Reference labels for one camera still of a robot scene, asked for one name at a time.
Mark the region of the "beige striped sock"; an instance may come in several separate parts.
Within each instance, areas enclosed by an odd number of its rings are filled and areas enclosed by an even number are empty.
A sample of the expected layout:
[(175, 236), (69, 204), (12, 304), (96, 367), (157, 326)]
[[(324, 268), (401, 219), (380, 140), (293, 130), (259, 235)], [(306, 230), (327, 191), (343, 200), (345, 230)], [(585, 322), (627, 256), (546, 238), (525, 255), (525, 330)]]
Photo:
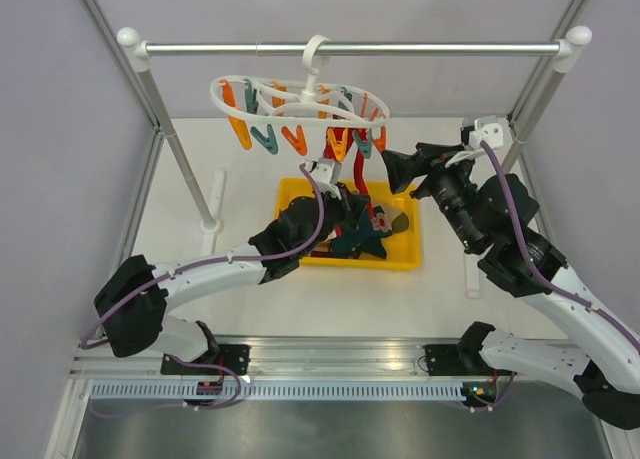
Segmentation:
[(334, 258), (335, 255), (331, 249), (331, 240), (319, 242), (310, 252), (310, 257)]
[(409, 228), (410, 221), (404, 211), (390, 207), (386, 214), (394, 234), (405, 232)]

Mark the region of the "red snowflake sock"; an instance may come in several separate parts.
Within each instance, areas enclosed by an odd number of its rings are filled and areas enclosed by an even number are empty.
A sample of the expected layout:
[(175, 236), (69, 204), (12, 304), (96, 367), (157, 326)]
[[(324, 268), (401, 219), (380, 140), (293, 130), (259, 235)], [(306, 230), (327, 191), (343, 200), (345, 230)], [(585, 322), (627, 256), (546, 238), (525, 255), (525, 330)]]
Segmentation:
[[(358, 132), (358, 130), (356, 129), (352, 129), (351, 130), (351, 136), (352, 139), (354, 140), (354, 142), (356, 142), (356, 139), (360, 139), (360, 134)], [(357, 152), (356, 152), (356, 156), (354, 159), (354, 165), (353, 165), (353, 178), (354, 178), (354, 183), (355, 186), (359, 192), (359, 194), (361, 195), (367, 195), (369, 196), (369, 192), (368, 192), (368, 188), (366, 185), (366, 182), (364, 180), (364, 162), (365, 162), (365, 157), (363, 156), (360, 147), (356, 144), (356, 148), (357, 148)], [(371, 199), (369, 198), (369, 203), (367, 204), (367, 212), (369, 214), (369, 218), (372, 219), (373, 218), (373, 206), (371, 204)]]
[(348, 129), (330, 127), (325, 134), (323, 157), (342, 163), (348, 152)]

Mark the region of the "dark green sock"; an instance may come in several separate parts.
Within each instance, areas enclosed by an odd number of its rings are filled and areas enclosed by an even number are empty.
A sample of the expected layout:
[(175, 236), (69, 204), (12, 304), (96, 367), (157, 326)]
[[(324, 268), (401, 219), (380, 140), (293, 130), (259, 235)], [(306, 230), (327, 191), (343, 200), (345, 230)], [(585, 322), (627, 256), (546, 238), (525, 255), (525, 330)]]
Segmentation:
[(380, 237), (369, 237), (364, 239), (354, 247), (353, 252), (356, 259), (358, 259), (362, 254), (368, 254), (382, 260), (387, 258), (387, 251)]
[(384, 209), (380, 205), (374, 206), (373, 214), (370, 219), (366, 210), (360, 217), (357, 230), (341, 233), (332, 240), (331, 249), (336, 257), (354, 256), (354, 247), (366, 238), (380, 237), (383, 240), (393, 235)]

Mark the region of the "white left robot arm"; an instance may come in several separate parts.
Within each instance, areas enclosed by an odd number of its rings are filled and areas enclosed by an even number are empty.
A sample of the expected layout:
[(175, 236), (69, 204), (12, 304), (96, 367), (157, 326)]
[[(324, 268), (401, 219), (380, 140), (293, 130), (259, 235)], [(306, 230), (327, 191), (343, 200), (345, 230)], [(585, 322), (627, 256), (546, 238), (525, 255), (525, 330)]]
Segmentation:
[(211, 372), (220, 349), (208, 326), (178, 319), (172, 310), (296, 271), (301, 260), (336, 229), (356, 229), (368, 202), (368, 196), (346, 188), (338, 197), (328, 192), (301, 196), (263, 231), (221, 255), (184, 264), (151, 264), (142, 255), (126, 259), (94, 299), (113, 355), (127, 358), (155, 350), (184, 362), (197, 374)]

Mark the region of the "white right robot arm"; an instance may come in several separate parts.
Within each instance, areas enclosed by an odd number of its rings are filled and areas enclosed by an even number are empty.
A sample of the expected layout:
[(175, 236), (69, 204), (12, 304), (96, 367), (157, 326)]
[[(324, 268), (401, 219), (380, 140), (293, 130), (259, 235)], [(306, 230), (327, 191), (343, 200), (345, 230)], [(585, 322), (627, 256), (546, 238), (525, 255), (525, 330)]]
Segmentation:
[(476, 321), (456, 344), (459, 367), (469, 374), (495, 369), (520, 374), (577, 397), (601, 421), (622, 430), (639, 426), (639, 336), (599, 300), (566, 257), (529, 223), (539, 210), (519, 177), (496, 169), (482, 186), (461, 145), (419, 143), (412, 154), (382, 153), (390, 190), (431, 198), (468, 255), (496, 287), (553, 322), (578, 347), (576, 354), (518, 338)]

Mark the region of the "white clip sock hanger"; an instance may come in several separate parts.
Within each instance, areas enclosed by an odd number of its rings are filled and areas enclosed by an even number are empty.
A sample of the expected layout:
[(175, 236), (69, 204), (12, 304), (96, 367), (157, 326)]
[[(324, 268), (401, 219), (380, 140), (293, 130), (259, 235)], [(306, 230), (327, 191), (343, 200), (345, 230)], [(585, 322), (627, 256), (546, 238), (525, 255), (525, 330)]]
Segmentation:
[[(272, 155), (281, 142), (299, 155), (309, 153), (306, 131), (330, 127), (348, 129), (348, 151), (360, 147), (368, 159), (374, 150), (387, 148), (389, 107), (375, 94), (352, 85), (322, 83), (321, 69), (328, 63), (318, 54), (329, 43), (323, 35), (313, 36), (303, 48), (303, 81), (276, 80), (227, 75), (210, 85), (213, 105), (227, 117), (241, 147), (258, 144)], [(356, 129), (360, 139), (352, 139)]]

